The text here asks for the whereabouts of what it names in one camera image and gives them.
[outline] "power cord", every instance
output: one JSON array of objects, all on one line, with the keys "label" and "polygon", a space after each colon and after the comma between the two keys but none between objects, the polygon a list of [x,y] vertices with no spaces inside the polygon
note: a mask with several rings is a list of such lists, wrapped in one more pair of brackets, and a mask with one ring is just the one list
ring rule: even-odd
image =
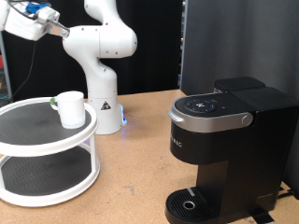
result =
[{"label": "power cord", "polygon": [[36,54],[36,42],[34,44],[34,52],[32,54],[32,61],[31,61],[31,66],[30,66],[28,77],[26,78],[26,80],[23,81],[23,83],[19,86],[19,88],[15,91],[15,93],[13,93],[13,95],[11,96],[11,98],[9,99],[9,101],[7,103],[8,105],[11,103],[12,99],[17,95],[17,93],[20,91],[20,89],[23,87],[23,85],[26,84],[29,77],[31,76],[31,72],[32,72],[32,68],[33,68],[34,60],[35,60],[35,54]]}]

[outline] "black wall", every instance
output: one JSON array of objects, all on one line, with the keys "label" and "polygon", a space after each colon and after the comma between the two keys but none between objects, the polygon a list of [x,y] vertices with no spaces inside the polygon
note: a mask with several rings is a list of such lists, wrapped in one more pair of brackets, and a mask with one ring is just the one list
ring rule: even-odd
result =
[{"label": "black wall", "polygon": [[[66,27],[100,25],[88,16],[83,0],[51,0]],[[173,90],[178,87],[181,0],[117,0],[122,20],[138,38],[132,57],[103,59],[118,75],[119,94]],[[26,79],[33,53],[33,41],[3,32],[8,72],[14,92]],[[32,75],[15,100],[53,96],[62,91],[83,91],[85,75],[80,65],[63,48],[59,36],[45,35],[36,42]]]}]

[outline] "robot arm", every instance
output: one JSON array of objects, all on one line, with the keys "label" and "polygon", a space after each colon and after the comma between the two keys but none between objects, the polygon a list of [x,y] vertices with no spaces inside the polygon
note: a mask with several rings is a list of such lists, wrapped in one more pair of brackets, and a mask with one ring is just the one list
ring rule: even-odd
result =
[{"label": "robot arm", "polygon": [[137,37],[121,20],[116,0],[85,0],[84,8],[102,25],[72,27],[69,37],[64,38],[64,49],[85,73],[88,103],[95,109],[99,124],[96,133],[114,133],[126,121],[118,102],[117,75],[100,59],[132,56],[137,48]]},{"label": "robot arm", "polygon": [[59,22],[59,12],[50,4],[0,0],[0,31],[37,41],[44,34],[68,37],[69,30]]},{"label": "robot arm", "polygon": [[118,102],[117,75],[100,58],[131,56],[137,48],[135,32],[120,18],[116,0],[85,0],[84,8],[100,26],[70,29],[59,22],[59,12],[37,1],[0,0],[0,31],[37,41],[44,34],[61,36],[64,49],[83,68],[88,87],[88,103],[98,118],[97,134],[118,131],[125,123]]}]

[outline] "wooden table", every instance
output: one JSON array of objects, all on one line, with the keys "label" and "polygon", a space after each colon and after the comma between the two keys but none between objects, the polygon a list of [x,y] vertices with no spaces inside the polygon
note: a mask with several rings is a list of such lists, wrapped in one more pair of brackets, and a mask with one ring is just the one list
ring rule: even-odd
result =
[{"label": "wooden table", "polygon": [[[197,166],[179,161],[169,150],[167,111],[183,95],[176,90],[119,96],[128,123],[117,133],[96,136],[101,173],[95,183],[78,197],[53,206],[0,202],[0,224],[167,224],[166,198],[195,186],[197,175]],[[298,211],[299,202],[291,196],[279,199],[270,215],[276,223],[295,224]],[[255,222],[249,217],[234,223]]]}]

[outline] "drip tray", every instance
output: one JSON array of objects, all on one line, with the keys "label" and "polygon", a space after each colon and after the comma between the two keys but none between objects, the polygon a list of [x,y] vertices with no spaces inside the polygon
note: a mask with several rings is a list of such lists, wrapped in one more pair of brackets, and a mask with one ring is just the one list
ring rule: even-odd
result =
[{"label": "drip tray", "polygon": [[218,216],[198,188],[182,189],[169,195],[165,214],[171,224],[218,223]]},{"label": "drip tray", "polygon": [[1,167],[5,189],[23,196],[45,196],[71,189],[91,172],[83,147],[41,157],[11,157]]}]

